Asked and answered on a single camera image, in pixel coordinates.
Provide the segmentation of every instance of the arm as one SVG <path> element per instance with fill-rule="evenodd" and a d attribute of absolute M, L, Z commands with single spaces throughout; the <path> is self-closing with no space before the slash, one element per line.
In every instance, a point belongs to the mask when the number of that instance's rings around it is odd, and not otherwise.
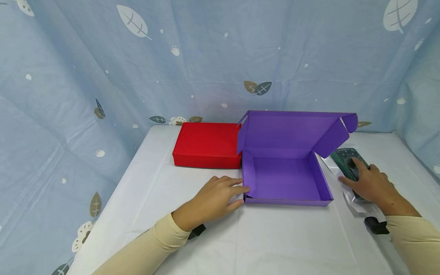
<path fill-rule="evenodd" d="M 229 203 L 233 196 L 249 192 L 248 187 L 234 187 L 241 182 L 227 176 L 212 177 L 193 199 L 116 252 L 92 275 L 153 274 L 169 254 L 186 243 L 194 228 L 243 204 L 243 200 Z"/>
<path fill-rule="evenodd" d="M 392 243 L 412 275 L 434 275 L 440 270 L 440 232 L 404 198 L 374 165 L 368 170 L 353 158 L 359 181 L 345 177 L 340 181 L 364 199 L 378 205 L 387 219 Z"/>

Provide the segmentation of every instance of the left hand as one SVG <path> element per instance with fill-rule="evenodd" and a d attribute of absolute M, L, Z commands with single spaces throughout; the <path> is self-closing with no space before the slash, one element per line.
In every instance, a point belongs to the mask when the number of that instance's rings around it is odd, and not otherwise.
<path fill-rule="evenodd" d="M 229 203 L 235 195 L 249 192 L 249 187 L 234 186 L 243 179 L 228 176 L 212 177 L 190 201 L 172 213 L 174 222 L 183 231 L 190 232 L 200 224 L 218 219 L 238 209 L 244 200 Z"/>

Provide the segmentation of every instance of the box flap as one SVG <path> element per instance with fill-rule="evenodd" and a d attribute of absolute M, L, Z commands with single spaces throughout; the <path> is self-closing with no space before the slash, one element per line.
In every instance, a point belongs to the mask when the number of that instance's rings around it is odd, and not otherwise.
<path fill-rule="evenodd" d="M 244 148 L 286 148 L 313 150 L 325 158 L 356 130 L 357 115 L 247 111 L 240 123 L 238 153 Z"/>
<path fill-rule="evenodd" d="M 238 141 L 237 141 L 237 154 L 239 154 L 241 151 L 243 151 L 246 143 L 246 134 L 247 134 L 247 123 L 246 119 L 248 117 L 248 112 L 244 114 L 244 116 L 240 119 L 240 121 L 237 123 L 237 127 L 241 124 L 241 128 L 238 131 Z"/>

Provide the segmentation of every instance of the multimeter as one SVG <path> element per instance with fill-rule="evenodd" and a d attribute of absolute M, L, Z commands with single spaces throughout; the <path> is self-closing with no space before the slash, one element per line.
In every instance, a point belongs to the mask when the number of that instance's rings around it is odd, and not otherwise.
<path fill-rule="evenodd" d="M 334 151 L 331 155 L 334 162 L 336 162 L 339 169 L 342 171 L 344 176 L 350 180 L 359 180 L 359 170 L 356 167 L 352 158 L 357 158 L 362 161 L 365 166 L 370 169 L 370 166 L 365 162 L 361 155 L 354 148 L 341 148 Z M 357 200 L 366 201 L 364 198 L 359 196 L 355 191 L 353 191 Z"/>

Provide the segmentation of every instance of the red box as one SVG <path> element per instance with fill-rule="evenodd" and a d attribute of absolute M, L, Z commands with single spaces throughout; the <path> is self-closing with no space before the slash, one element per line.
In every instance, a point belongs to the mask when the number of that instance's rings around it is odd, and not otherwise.
<path fill-rule="evenodd" d="M 235 123 L 185 122 L 172 156 L 174 165 L 210 169 L 240 169 L 237 155 L 240 126 Z"/>

